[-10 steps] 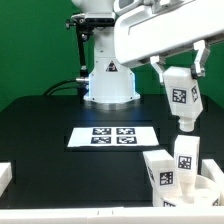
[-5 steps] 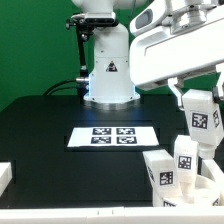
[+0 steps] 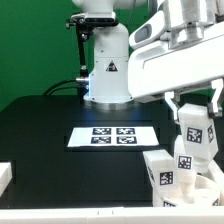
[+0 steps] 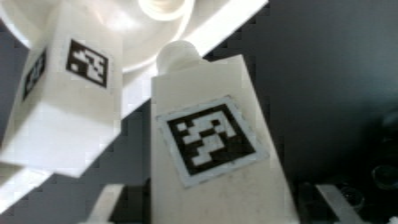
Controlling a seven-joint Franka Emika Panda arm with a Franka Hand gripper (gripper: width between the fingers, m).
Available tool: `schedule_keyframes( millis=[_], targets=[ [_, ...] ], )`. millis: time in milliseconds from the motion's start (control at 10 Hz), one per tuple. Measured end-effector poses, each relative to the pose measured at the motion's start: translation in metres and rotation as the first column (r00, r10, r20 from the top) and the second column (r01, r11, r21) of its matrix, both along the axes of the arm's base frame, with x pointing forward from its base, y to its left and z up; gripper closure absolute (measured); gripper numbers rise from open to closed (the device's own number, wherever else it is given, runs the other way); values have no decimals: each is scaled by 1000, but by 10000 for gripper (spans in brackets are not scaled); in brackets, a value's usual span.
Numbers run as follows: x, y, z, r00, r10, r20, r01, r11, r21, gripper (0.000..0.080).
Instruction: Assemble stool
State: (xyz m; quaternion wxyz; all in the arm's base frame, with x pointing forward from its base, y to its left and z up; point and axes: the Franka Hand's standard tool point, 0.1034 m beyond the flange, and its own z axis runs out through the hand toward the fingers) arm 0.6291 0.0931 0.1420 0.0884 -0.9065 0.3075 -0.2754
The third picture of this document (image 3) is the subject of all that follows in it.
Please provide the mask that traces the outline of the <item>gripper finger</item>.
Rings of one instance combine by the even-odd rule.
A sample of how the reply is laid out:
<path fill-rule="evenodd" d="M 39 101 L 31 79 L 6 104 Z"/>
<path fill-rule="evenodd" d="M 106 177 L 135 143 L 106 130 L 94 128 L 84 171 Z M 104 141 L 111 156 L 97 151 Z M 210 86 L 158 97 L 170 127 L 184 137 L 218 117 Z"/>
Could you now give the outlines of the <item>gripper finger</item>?
<path fill-rule="evenodd" d="M 169 91 L 164 94 L 165 101 L 170 107 L 170 109 L 173 112 L 173 119 L 176 124 L 179 123 L 179 117 L 178 117 L 178 110 L 179 110 L 179 104 L 180 96 L 175 91 Z"/>
<path fill-rule="evenodd" d="M 214 90 L 211 101 L 208 103 L 208 114 L 210 118 L 221 117 L 223 114 L 222 103 L 224 101 L 224 79 L 219 78 L 211 82 Z"/>

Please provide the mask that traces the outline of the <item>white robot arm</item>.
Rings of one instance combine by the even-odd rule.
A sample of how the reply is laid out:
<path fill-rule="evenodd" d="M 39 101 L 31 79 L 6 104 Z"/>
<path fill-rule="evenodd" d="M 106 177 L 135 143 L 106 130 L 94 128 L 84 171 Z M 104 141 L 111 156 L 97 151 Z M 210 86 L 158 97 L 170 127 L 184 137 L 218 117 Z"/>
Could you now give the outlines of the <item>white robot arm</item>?
<path fill-rule="evenodd" d="M 224 91 L 224 0 L 72 0 L 72 16 L 94 36 L 94 68 L 85 100 L 96 105 L 150 102 L 213 88 L 208 114 L 222 115 Z M 154 15 L 133 33 L 115 11 L 156 3 Z"/>

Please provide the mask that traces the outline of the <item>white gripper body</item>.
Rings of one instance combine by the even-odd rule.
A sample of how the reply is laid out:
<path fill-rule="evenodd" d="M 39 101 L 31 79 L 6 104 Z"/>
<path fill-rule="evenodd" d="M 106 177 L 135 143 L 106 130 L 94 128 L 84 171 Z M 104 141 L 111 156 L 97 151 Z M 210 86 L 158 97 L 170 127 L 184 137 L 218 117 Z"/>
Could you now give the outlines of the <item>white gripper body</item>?
<path fill-rule="evenodd" d="M 128 63 L 128 90 L 140 102 L 163 97 L 168 91 L 193 91 L 224 78 L 224 23 L 205 30 L 197 44 L 170 50 L 155 41 L 135 50 Z"/>

